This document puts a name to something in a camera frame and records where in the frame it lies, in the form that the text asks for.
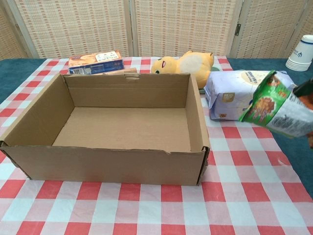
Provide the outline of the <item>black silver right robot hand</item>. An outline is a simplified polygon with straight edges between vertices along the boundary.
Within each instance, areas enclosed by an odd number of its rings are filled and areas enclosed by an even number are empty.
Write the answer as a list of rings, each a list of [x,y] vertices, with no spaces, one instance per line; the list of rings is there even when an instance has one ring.
[[[293,94],[298,97],[304,105],[313,110],[313,79],[304,82],[293,89]]]

